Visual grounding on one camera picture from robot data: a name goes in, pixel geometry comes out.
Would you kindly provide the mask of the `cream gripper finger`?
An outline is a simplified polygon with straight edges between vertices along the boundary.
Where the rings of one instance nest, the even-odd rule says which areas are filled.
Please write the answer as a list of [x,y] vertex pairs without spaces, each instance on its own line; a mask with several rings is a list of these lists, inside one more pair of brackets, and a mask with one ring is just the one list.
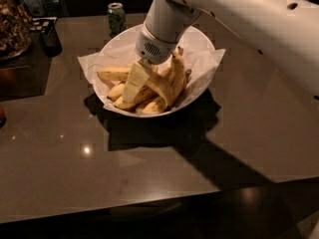
[[123,99],[126,102],[132,102],[138,95],[142,87],[150,78],[151,68],[146,60],[135,61],[131,66],[125,88]]

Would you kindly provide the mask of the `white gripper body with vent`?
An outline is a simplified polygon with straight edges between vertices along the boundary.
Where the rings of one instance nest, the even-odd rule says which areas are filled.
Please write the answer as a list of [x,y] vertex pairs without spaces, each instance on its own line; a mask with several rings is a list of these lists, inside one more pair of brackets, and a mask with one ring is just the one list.
[[143,23],[136,41],[137,54],[159,65],[165,62],[178,43],[178,33],[166,24]]

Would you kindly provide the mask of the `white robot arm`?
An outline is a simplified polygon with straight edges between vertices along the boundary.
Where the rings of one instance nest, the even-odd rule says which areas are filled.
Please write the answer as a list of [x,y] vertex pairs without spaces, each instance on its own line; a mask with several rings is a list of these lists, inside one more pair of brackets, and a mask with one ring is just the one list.
[[165,62],[201,13],[319,96],[319,5],[306,0],[153,0],[136,40],[138,56]]

